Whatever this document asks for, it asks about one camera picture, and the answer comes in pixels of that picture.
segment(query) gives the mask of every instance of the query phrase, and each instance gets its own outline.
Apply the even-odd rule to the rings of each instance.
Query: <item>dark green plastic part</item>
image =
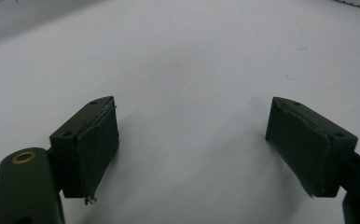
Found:
[[[352,155],[357,137],[307,106],[274,97],[266,139],[316,197],[335,197],[337,174]]]
[[[89,102],[49,138],[66,198],[93,199],[118,149],[114,98]]]
[[[31,160],[14,163],[14,158],[21,153],[31,152],[35,153]],[[64,223],[61,200],[45,149],[26,148],[0,163],[0,223]]]

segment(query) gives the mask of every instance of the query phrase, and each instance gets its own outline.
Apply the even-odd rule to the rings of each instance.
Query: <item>brass screw hole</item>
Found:
[[[33,151],[22,152],[12,158],[12,162],[14,164],[23,164],[34,159],[36,155]]]

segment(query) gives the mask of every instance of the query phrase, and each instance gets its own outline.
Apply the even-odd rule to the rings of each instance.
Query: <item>white table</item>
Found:
[[[273,96],[359,137],[360,8],[329,0],[0,1],[0,161],[81,106],[118,105],[119,152],[76,223],[343,223],[265,142]]]

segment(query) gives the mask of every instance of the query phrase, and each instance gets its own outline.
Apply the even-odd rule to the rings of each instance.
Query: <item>screw hole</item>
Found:
[[[12,158],[12,162],[14,164],[23,164],[34,159],[35,156],[36,154],[33,151],[22,152],[17,156],[15,156],[14,158]]]
[[[343,133],[334,133],[334,135],[337,136],[337,137],[343,137],[343,136],[345,136],[345,135],[343,135]]]
[[[63,137],[68,137],[68,136],[70,136],[72,134],[73,134],[72,132],[65,132],[65,133],[62,133],[62,136]]]

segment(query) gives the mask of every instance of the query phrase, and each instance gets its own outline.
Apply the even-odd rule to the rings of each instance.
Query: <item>white surface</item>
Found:
[[[273,96],[359,137],[360,8],[329,0],[0,1],[0,160],[114,95],[120,148],[67,223],[343,223],[265,142]]]

